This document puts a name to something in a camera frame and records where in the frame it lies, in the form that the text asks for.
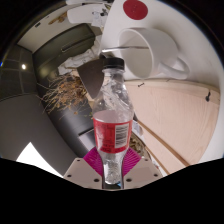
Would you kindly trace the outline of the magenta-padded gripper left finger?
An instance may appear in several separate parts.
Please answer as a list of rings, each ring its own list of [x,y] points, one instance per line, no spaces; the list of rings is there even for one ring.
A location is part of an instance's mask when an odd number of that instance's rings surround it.
[[[64,178],[81,187],[101,187],[103,165],[97,149],[91,149],[83,158],[76,158]]]

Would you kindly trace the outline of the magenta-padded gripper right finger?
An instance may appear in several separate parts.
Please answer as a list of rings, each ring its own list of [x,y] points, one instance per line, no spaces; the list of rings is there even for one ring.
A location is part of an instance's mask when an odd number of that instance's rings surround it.
[[[160,171],[149,158],[141,157],[129,148],[122,164],[123,186],[143,187],[162,178]]]

